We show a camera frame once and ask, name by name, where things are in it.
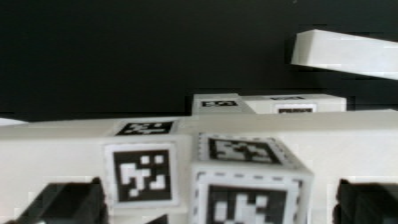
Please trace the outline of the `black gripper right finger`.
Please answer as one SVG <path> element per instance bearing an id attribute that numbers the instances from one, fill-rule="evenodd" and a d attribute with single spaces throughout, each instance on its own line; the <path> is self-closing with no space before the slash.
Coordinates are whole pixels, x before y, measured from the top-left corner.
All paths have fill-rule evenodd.
<path id="1" fill-rule="evenodd" d="M 398 184 L 339 180 L 333 224 L 398 224 Z"/>

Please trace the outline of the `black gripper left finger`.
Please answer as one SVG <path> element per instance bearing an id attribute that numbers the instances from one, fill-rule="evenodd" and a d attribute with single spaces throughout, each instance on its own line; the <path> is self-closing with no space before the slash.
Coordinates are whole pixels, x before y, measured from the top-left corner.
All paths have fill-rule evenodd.
<path id="1" fill-rule="evenodd" d="M 15 219 L 15 224 L 108 224 L 101 180 L 49 183 Z"/>

